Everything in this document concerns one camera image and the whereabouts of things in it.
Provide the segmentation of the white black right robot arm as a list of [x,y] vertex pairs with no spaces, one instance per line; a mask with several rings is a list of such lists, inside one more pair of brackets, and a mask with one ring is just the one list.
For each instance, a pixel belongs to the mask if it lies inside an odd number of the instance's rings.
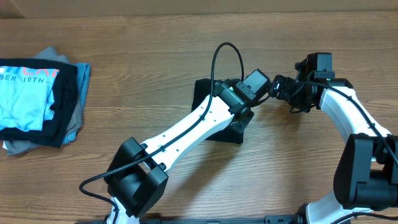
[[350,223],[397,207],[397,136],[382,127],[360,103],[353,85],[337,78],[330,53],[313,53],[295,64],[295,78],[276,75],[269,95],[284,100],[291,113],[315,108],[328,115],[344,140],[333,189],[302,205],[292,223]]

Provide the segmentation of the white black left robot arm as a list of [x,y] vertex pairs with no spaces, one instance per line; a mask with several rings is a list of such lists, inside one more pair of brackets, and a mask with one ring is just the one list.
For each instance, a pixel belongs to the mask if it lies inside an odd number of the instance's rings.
[[251,107],[270,85],[260,70],[244,80],[217,81],[213,95],[170,129],[142,143],[124,141],[108,168],[118,172],[104,180],[114,202],[106,222],[138,223],[163,195],[171,168],[204,140],[241,144]]

